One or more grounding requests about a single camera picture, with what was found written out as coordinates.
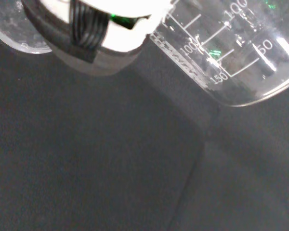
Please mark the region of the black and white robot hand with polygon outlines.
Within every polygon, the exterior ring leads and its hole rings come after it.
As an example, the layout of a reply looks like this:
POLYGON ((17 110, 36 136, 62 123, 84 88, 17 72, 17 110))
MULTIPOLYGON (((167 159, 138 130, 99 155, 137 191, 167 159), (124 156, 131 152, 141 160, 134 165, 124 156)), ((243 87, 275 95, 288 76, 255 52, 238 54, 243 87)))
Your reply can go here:
POLYGON ((129 66, 173 8, 169 0, 25 0, 26 16, 69 67, 110 76, 129 66))

